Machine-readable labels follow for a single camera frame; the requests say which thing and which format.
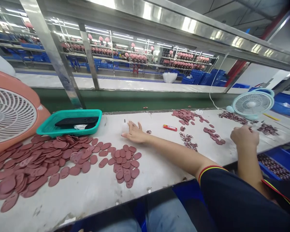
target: white work table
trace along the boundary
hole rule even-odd
[[[219,118],[218,113],[220,112],[222,110],[207,110],[202,116],[215,126],[216,133],[226,141],[224,145],[216,144],[210,135],[203,131],[204,127],[209,128],[209,124],[201,123],[198,118],[195,118],[195,125],[185,126],[186,130],[183,133],[193,136],[192,142],[198,144],[198,152],[224,166],[237,161],[235,144],[230,139],[230,134],[234,127],[242,125],[229,119]],[[31,198],[20,196],[10,211],[0,213],[0,231],[53,231],[67,223],[139,198],[149,192],[180,183],[184,178],[192,179],[191,175],[161,157],[154,149],[145,145],[133,144],[120,136],[124,120],[126,122],[132,120],[135,123],[141,122],[143,130],[151,130],[152,135],[183,145],[179,136],[179,128],[182,124],[179,123],[179,118],[171,116],[171,114],[172,112],[102,116],[98,132],[93,137],[104,143],[111,142],[112,146],[117,149],[121,149],[124,144],[133,145],[137,148],[137,152],[142,153],[142,157],[138,160],[140,174],[135,179],[132,188],[127,188],[125,183],[117,183],[113,166],[107,164],[104,168],[99,168],[98,163],[104,157],[98,157],[98,163],[92,165],[88,173],[68,176],[52,188],[45,184]],[[260,115],[259,121],[264,120],[265,123],[277,127],[280,135],[266,136],[260,133],[258,153],[290,142],[290,118],[271,111],[268,114],[279,118],[281,121],[278,123],[285,127]],[[177,127],[178,131],[166,130],[163,128],[163,124]]]

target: orange fan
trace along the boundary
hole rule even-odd
[[[34,135],[49,116],[35,91],[0,72],[0,152]]]

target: green conveyor belt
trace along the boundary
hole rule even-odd
[[[73,109],[64,89],[33,88],[41,103],[50,111]],[[167,110],[214,107],[208,93],[150,92],[150,91],[105,91],[80,90],[87,109],[100,109],[102,112]],[[238,94],[211,94],[218,107],[230,105]]]

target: red pillar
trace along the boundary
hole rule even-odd
[[[284,8],[279,15],[271,22],[271,24],[266,28],[263,35],[260,37],[260,39],[265,40],[268,35],[274,30],[274,28],[277,26],[277,24],[282,20],[282,18],[286,15],[286,13],[290,10],[290,7]],[[228,72],[229,80],[226,82],[225,87],[227,87],[231,81],[234,80],[236,75],[241,71],[241,69],[244,67],[247,61],[237,60],[233,67]]]

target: teal plastic basket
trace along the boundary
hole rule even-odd
[[[61,129],[55,126],[57,122],[65,118],[78,118],[78,117],[99,117],[95,127],[85,130],[76,129]],[[82,136],[94,134],[97,132],[102,117],[101,110],[61,110],[53,113],[43,124],[37,129],[36,133],[39,135],[49,135],[52,138],[62,136],[64,134]]]

